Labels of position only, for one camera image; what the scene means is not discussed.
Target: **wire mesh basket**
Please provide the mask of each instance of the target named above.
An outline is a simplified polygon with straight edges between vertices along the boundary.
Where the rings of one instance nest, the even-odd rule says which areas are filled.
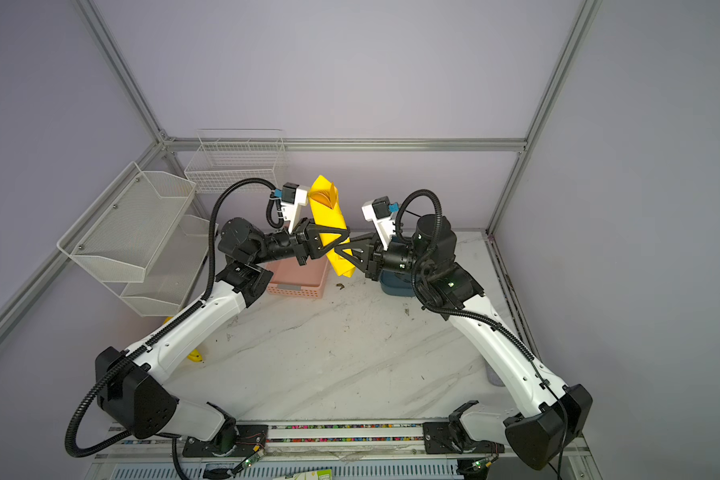
[[[282,187],[288,168],[282,130],[198,130],[200,148],[184,170],[201,194],[220,194],[244,178],[258,177]],[[238,191],[269,191],[250,184]]]
[[[136,174],[75,245],[58,247],[99,282],[144,282],[195,194],[195,183],[161,171]]]
[[[120,293],[110,290],[141,316],[177,314],[208,253],[208,225],[197,216],[182,216],[144,282],[128,283]]]

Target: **pink plastic basket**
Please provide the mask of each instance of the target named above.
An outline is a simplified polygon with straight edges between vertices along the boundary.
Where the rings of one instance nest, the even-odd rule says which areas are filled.
[[[322,298],[328,276],[328,258],[307,259],[301,266],[295,258],[287,258],[267,264],[273,273],[266,291],[274,295]]]

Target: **yellow folded fabric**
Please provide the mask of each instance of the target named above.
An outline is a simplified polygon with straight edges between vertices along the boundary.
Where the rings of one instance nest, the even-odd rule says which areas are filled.
[[[317,225],[333,226],[335,228],[346,228],[347,224],[342,215],[342,209],[338,206],[338,190],[336,186],[320,175],[309,189],[309,207],[312,208],[312,217]],[[328,245],[338,237],[338,234],[320,234],[323,245]],[[326,254],[328,261],[333,265],[336,275],[352,276],[355,273],[355,266],[341,258],[335,251],[331,250]]]

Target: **marble table surface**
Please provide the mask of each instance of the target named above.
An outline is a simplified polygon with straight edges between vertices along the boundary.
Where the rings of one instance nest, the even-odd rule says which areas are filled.
[[[457,262],[511,325],[483,234],[457,236]],[[443,418],[469,400],[514,405],[458,330],[359,272],[331,269],[321,299],[265,293],[198,350],[203,362],[185,360],[165,387],[240,420]]]

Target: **black cylindrical motor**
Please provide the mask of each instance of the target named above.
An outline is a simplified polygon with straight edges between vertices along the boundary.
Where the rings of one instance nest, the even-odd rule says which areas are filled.
[[[289,235],[288,232],[276,232],[266,238],[266,259],[281,260],[283,258],[289,258],[295,256],[296,252],[295,245],[296,240]]]
[[[427,250],[429,243],[432,241],[434,233],[434,214],[422,216],[416,222],[416,231],[411,238],[413,242],[413,250],[416,256],[421,256]],[[440,239],[437,248],[430,257],[437,268],[446,266],[454,261],[454,252],[456,251],[456,234],[451,230],[451,222],[443,216],[440,224]]]
[[[264,233],[244,218],[232,218],[221,228],[219,251],[241,264],[255,263],[262,246]]]
[[[393,272],[407,274],[411,271],[414,262],[414,255],[406,245],[397,242],[390,243],[386,251],[382,245],[378,245],[379,253],[382,257],[382,268]]]

